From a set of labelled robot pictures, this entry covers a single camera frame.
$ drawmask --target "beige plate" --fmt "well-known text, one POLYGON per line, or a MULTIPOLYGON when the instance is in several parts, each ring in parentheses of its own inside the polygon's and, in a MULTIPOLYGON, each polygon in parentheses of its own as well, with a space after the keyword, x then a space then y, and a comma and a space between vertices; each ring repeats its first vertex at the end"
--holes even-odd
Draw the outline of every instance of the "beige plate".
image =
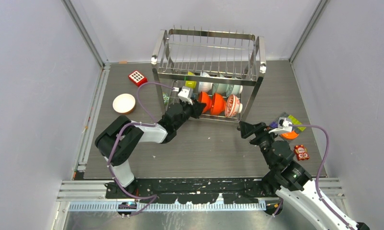
POLYGON ((128 93, 120 94, 113 100, 113 109, 121 114, 132 112, 136 106, 136 99, 128 93))

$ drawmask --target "table surface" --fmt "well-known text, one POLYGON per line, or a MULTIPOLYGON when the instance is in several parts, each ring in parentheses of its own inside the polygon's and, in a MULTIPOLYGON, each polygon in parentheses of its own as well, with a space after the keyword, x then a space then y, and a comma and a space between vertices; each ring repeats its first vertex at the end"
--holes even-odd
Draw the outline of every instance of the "table surface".
MULTIPOLYGON (((128 79, 134 70, 153 81, 151 64, 131 63, 111 65, 102 105, 95 128, 94 139, 119 115, 113 110, 116 96, 130 93, 136 96, 137 87, 128 79)), ((252 87, 245 87, 242 103, 246 102, 252 87)), ((142 89, 140 100, 157 118, 161 111, 156 87, 148 85, 142 89)), ((268 61, 267 73, 248 115, 247 122, 269 124, 282 112, 293 115, 304 124, 309 123, 305 107, 288 61, 268 61)), ((136 103, 136 109, 128 118, 151 123, 147 113, 136 103)), ((259 147, 242 139, 236 123, 214 123, 191 118, 167 144, 140 143, 130 156, 130 166, 138 178, 166 177, 262 177, 269 170, 259 147)), ((313 176, 316 175, 321 158, 313 131, 307 128, 290 145, 303 144, 310 159, 300 164, 313 176)), ((106 160, 93 145, 84 178, 110 178, 106 160)))

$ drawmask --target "red toy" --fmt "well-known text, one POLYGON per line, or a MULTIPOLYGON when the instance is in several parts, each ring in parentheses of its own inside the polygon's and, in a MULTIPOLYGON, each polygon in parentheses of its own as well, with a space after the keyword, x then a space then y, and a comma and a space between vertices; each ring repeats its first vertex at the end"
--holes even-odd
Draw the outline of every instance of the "red toy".
POLYGON ((304 161, 309 159, 309 154, 307 154, 307 149, 303 145, 296 145, 295 154, 298 161, 304 161))
POLYGON ((137 87, 140 87, 140 85, 148 82, 147 78, 138 72, 138 70, 135 70, 134 72, 130 73, 129 75, 130 81, 132 81, 137 87))

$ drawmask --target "orange bowl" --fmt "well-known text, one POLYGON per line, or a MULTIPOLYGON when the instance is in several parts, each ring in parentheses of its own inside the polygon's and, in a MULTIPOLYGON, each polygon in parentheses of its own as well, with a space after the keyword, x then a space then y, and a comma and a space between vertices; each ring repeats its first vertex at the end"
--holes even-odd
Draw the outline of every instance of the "orange bowl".
POLYGON ((206 104, 206 107, 202 111, 203 114, 206 113, 206 111, 208 111, 212 107, 212 100, 210 100, 210 97, 209 97, 209 95, 206 92, 202 91, 199 94, 198 101, 200 103, 205 103, 206 104))
POLYGON ((215 93, 212 97, 212 108, 210 109, 210 115, 219 115, 226 108, 226 101, 222 95, 215 93))
POLYGON ((282 133, 281 136, 287 140, 293 140, 299 136, 295 131, 292 131, 290 133, 282 133))

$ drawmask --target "yellow-green cup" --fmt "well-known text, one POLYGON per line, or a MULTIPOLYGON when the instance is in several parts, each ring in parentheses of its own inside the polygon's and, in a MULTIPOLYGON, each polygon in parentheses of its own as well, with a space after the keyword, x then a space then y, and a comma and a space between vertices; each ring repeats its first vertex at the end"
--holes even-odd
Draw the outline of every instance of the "yellow-green cup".
POLYGON ((189 88, 191 88, 191 89, 195 89, 195 87, 196 87, 196 82, 195 82, 195 81, 192 81, 192 80, 187 80, 187 81, 185 81, 185 86, 186 86, 186 87, 189 87, 189 88))

